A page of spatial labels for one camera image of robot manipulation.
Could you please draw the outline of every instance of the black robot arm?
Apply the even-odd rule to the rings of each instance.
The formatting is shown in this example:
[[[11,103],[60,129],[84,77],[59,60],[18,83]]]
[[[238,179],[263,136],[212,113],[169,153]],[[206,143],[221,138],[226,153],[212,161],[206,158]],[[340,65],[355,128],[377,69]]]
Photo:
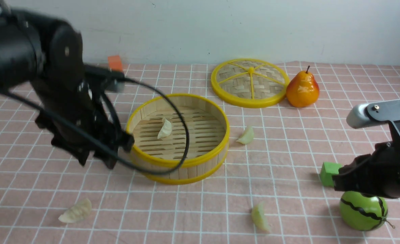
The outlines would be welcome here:
[[[346,121],[354,129],[388,124],[392,140],[376,144],[372,154],[339,169],[333,176],[335,190],[400,198],[400,99],[357,105]]]
[[[82,37],[65,20],[1,3],[0,94],[40,111],[36,124],[53,133],[51,144],[85,165],[91,152],[112,169],[116,162],[143,173],[165,175],[183,164],[189,148],[189,134],[182,114],[161,91],[82,60]],[[16,94],[11,88],[30,82],[42,107]],[[186,133],[184,155],[174,168],[150,171],[118,156],[119,148],[130,152],[134,138],[122,128],[105,90],[119,91],[122,82],[144,85],[160,94],[180,117]]]

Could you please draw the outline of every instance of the green block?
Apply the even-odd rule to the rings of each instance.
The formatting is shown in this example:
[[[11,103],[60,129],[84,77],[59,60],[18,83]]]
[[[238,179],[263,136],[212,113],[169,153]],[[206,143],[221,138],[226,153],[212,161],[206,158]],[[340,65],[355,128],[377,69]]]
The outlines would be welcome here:
[[[323,186],[334,187],[332,176],[338,175],[338,169],[342,167],[341,164],[324,162],[321,170],[321,183]]]

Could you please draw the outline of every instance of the toy watermelon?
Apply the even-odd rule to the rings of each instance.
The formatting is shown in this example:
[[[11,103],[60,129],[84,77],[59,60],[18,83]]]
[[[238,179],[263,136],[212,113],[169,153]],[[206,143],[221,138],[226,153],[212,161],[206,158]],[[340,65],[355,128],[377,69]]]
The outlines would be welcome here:
[[[388,206],[384,198],[368,197],[347,191],[340,198],[340,214],[344,222],[355,230],[369,231],[383,226],[387,221]]]

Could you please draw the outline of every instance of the orange block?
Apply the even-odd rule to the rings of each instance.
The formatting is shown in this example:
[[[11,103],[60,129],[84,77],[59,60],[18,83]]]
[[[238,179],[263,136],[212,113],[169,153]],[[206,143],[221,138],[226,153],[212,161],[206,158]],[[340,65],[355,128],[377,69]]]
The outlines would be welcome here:
[[[119,55],[108,57],[108,66],[112,71],[123,71],[123,65]]]

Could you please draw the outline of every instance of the pear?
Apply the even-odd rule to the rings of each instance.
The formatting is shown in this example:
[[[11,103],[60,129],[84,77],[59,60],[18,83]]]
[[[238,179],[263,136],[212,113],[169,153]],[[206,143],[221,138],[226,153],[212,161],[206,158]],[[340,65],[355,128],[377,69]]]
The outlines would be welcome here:
[[[296,74],[286,88],[286,97],[296,108],[310,106],[319,98],[319,85],[314,75],[308,71],[309,68],[310,65],[306,71]]]

